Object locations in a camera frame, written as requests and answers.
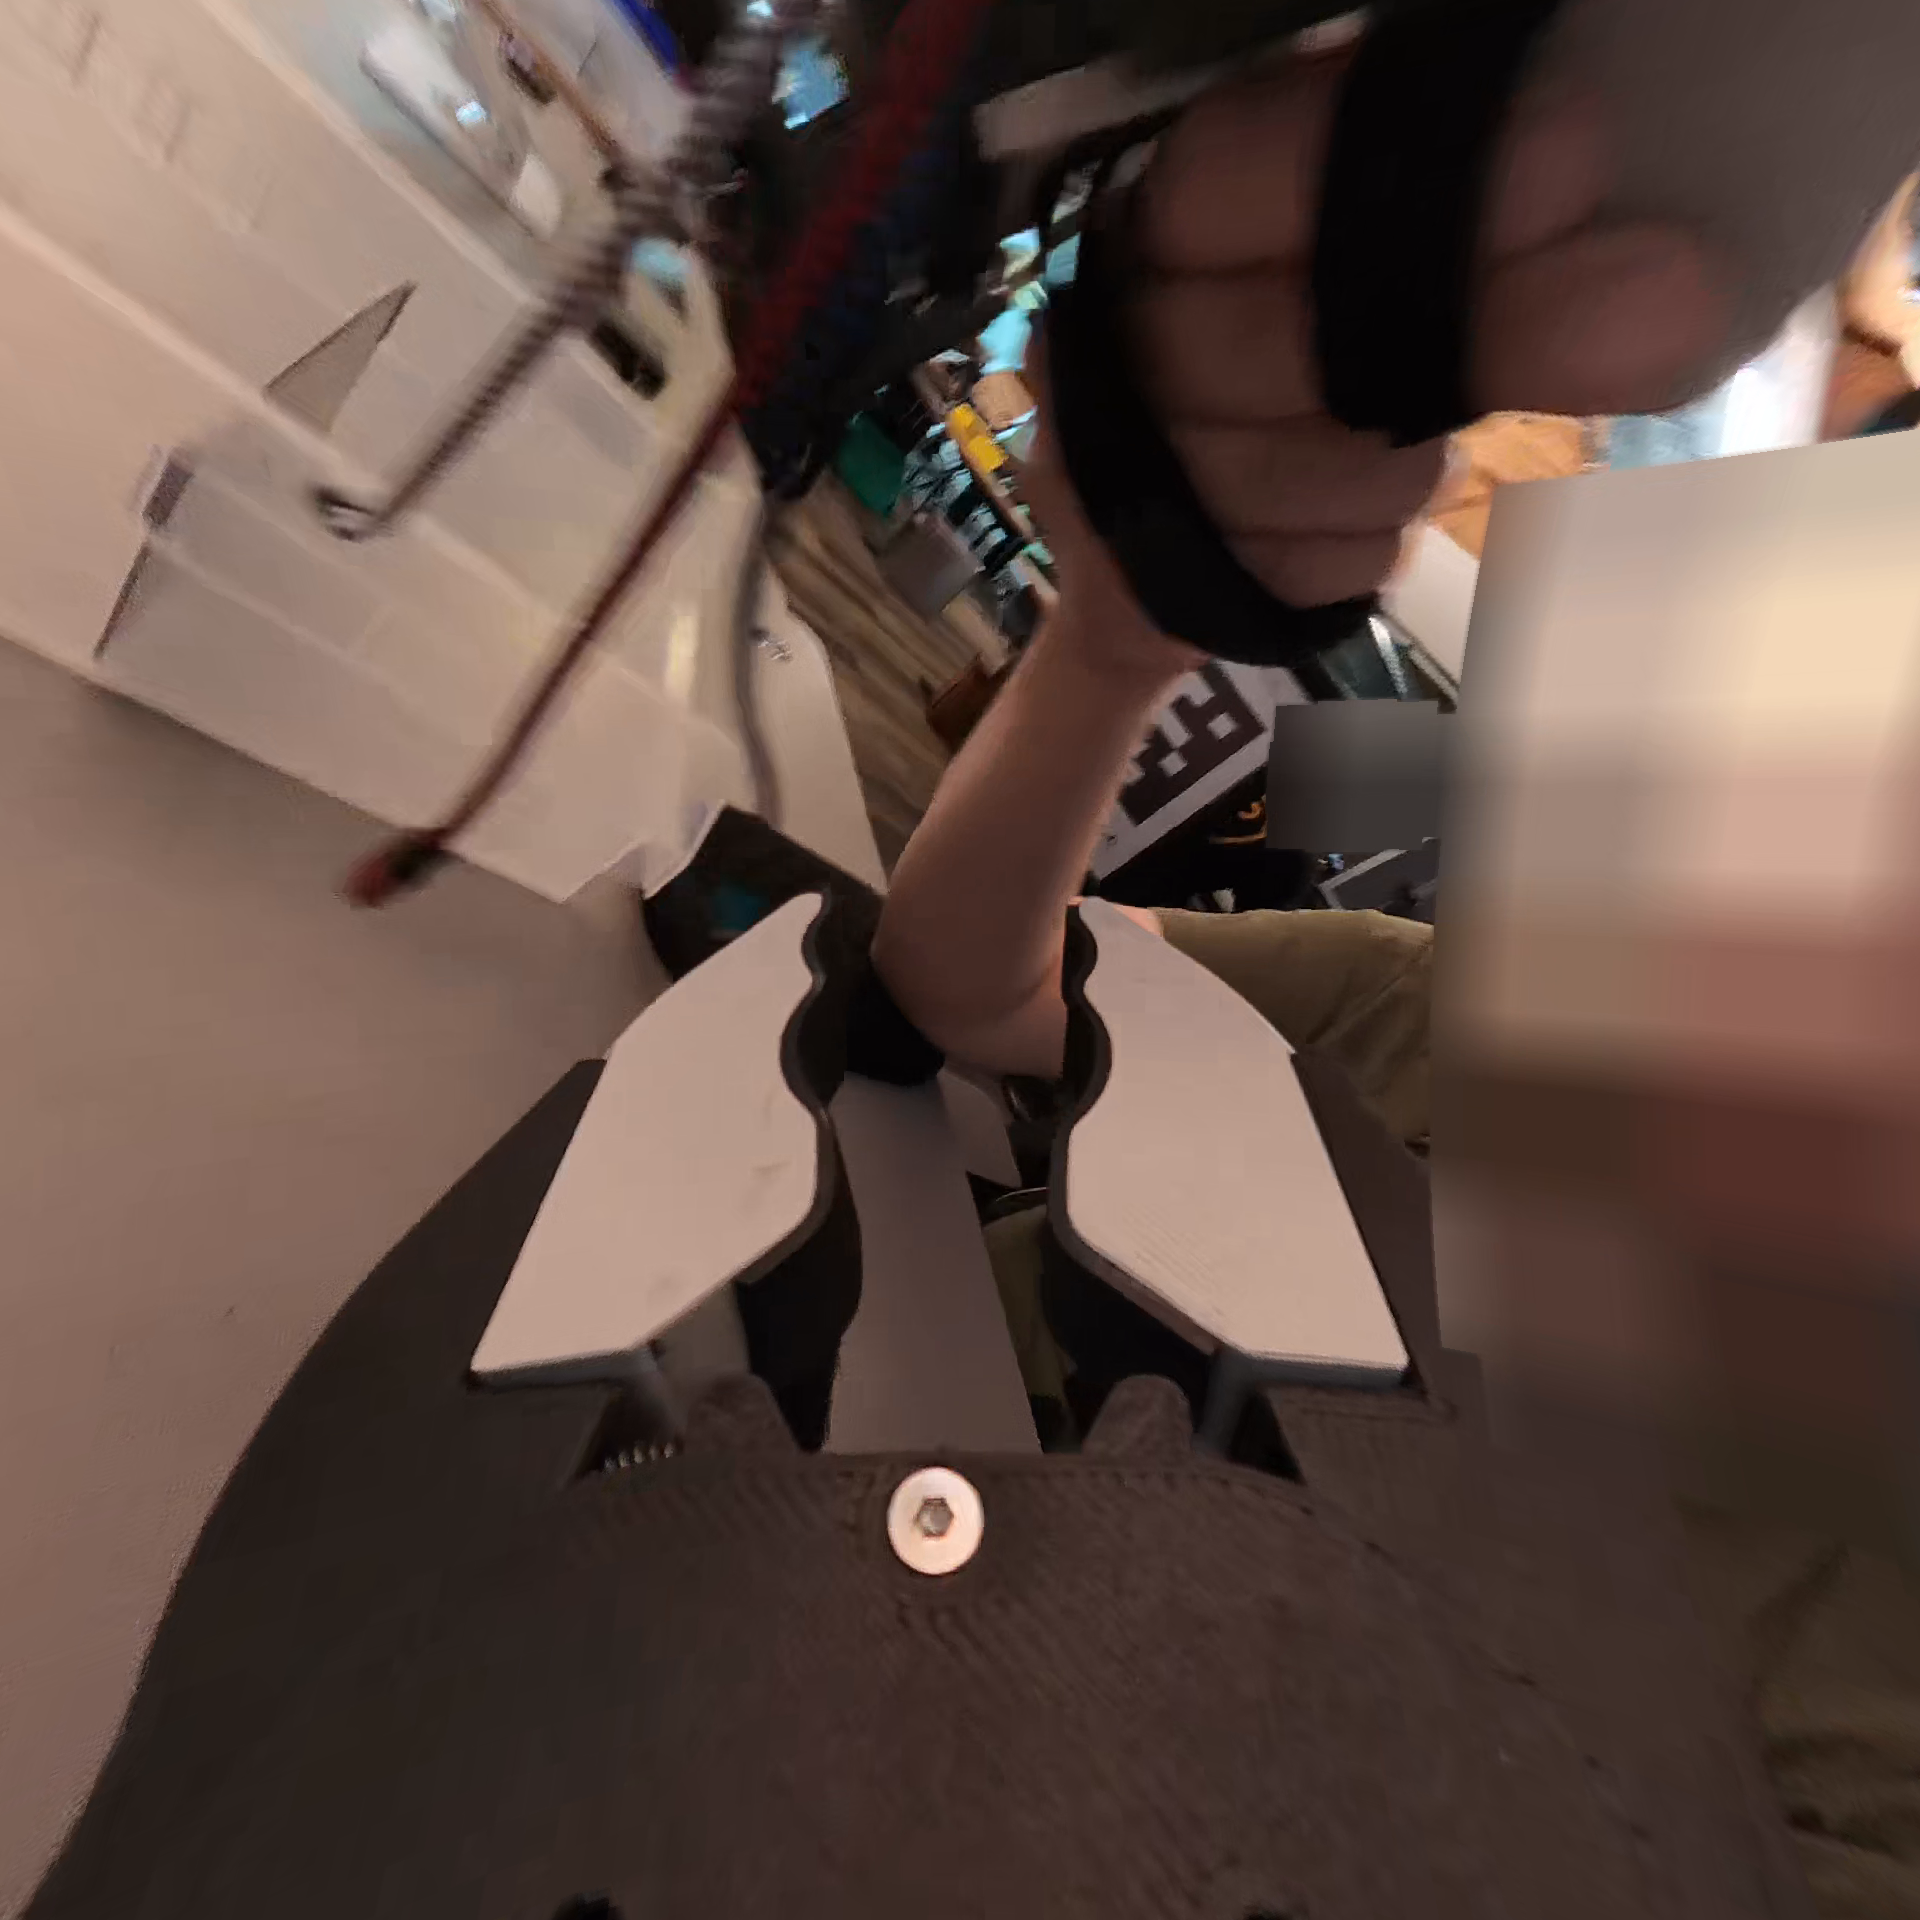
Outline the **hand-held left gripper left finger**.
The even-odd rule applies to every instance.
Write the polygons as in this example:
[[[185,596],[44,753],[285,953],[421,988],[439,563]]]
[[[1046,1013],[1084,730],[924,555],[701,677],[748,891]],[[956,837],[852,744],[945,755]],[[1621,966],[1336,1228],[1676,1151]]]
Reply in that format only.
[[[499,1388],[611,1384],[660,1428],[754,1375],[826,1428],[862,1294],[833,1102],[849,1069],[834,900],[805,891],[612,1043],[471,1358]]]

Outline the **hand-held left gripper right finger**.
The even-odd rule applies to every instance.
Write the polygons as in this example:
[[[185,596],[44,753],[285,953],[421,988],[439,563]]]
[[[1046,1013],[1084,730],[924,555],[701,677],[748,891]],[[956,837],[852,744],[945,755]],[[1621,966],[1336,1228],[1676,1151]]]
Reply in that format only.
[[[1413,1388],[1292,1043],[1110,902],[1068,909],[1062,959],[1043,1303],[1072,1407],[1158,1375],[1225,1454],[1271,1388]]]

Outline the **person's right forearm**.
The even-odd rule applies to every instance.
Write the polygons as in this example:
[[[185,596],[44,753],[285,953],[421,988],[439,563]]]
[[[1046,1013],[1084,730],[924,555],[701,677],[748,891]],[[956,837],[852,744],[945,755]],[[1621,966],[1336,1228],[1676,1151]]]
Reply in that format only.
[[[1113,582],[1064,582],[956,751],[873,943],[895,1005],[948,1059],[1062,1076],[1068,912],[1153,719],[1198,661]]]

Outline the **person's right hand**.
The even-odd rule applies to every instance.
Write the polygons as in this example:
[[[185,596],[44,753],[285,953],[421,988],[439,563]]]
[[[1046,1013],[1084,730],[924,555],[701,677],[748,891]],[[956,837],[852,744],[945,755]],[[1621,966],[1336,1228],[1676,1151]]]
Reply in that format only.
[[[1203,96],[1147,161],[1120,337],[1147,410],[1240,563],[1287,604],[1381,587],[1448,484],[1448,438],[1342,425],[1310,285],[1336,101],[1360,46],[1275,59]],[[1760,256],[1614,196],[1606,110],[1527,86],[1475,268],[1468,420],[1618,417],[1706,394],[1760,319]]]

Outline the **olive pants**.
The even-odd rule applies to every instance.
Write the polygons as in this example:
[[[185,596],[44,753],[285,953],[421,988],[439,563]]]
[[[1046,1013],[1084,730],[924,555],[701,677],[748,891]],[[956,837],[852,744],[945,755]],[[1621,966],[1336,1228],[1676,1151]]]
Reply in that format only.
[[[1124,912],[1223,980],[1294,1050],[1336,1067],[1381,1126],[1429,1160],[1431,923],[1378,909]],[[1130,1375],[1174,1380],[1189,1396],[1206,1389],[1205,1359],[1062,1266],[1044,1194],[997,1201],[982,1236],[1044,1451],[1078,1448]]]

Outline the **dark cloth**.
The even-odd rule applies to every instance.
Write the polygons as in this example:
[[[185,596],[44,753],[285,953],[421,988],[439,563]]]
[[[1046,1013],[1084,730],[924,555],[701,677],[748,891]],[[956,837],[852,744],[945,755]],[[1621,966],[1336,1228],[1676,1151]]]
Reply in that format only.
[[[660,971],[678,983],[778,908],[812,894],[834,902],[834,949],[852,959],[864,956],[882,894],[760,816],[725,806],[684,867],[640,895],[638,917]]]

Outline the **white cardboard box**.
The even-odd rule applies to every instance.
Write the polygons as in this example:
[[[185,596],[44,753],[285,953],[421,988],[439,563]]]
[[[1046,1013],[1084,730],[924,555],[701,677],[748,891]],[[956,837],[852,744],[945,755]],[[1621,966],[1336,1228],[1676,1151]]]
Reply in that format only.
[[[4,635],[396,828],[444,814],[730,371],[628,282],[387,534],[379,502],[564,246],[373,84],[412,4],[4,4]]]

